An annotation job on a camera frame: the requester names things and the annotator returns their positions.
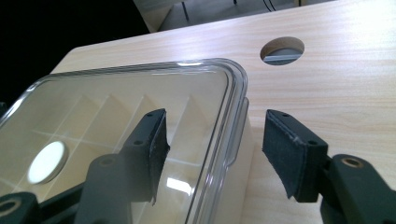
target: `dark background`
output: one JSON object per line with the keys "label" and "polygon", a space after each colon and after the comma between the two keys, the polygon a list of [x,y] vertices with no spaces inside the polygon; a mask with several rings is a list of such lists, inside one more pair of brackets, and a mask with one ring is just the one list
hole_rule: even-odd
{"label": "dark background", "polygon": [[3,0],[0,102],[11,106],[75,47],[148,33],[133,0]]}

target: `transparent container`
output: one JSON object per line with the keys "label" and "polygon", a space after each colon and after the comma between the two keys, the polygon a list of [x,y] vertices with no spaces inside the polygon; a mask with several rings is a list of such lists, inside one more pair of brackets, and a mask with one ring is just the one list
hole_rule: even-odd
{"label": "transparent container", "polygon": [[[137,122],[165,108],[166,158],[157,202],[133,203],[133,223],[238,223],[254,148],[247,77],[230,60],[156,63],[52,74],[0,122],[0,195],[31,191],[39,202],[84,182],[90,162],[117,153]],[[62,171],[30,184],[38,152],[62,141]]]}

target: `wood grain surface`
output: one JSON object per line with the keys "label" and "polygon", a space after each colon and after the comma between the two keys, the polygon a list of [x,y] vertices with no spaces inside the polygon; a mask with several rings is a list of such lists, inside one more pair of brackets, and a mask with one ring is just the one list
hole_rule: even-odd
{"label": "wood grain surface", "polygon": [[[261,152],[265,111],[292,114],[329,144],[331,156],[366,159],[396,189],[394,12],[394,0],[296,7],[73,49],[53,73],[209,58],[241,64],[256,144],[242,222],[321,223],[319,203],[288,200]],[[302,57],[263,63],[262,47],[281,36],[302,40]]]}

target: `wooden table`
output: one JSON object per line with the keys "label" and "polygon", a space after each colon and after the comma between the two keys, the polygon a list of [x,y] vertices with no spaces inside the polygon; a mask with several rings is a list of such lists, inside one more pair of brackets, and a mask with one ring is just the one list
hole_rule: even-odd
{"label": "wooden table", "polygon": [[[319,203],[288,200],[261,152],[265,110],[292,114],[330,145],[369,161],[396,189],[396,2],[335,1],[73,49],[53,73],[207,58],[240,63],[256,148],[243,223],[321,223]],[[304,54],[272,66],[260,52],[294,36]]]}

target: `light wood tabletop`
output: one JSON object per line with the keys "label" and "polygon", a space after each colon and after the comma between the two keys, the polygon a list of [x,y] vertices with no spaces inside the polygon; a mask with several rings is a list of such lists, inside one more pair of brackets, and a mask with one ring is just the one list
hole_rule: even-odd
{"label": "light wood tabletop", "polygon": [[[256,144],[242,223],[321,223],[319,203],[288,200],[262,153],[265,111],[293,115],[329,144],[330,156],[362,157],[396,189],[395,12],[394,0],[296,7],[73,49],[52,73],[210,58],[239,63]],[[302,57],[264,63],[262,47],[282,36],[304,43]]]}

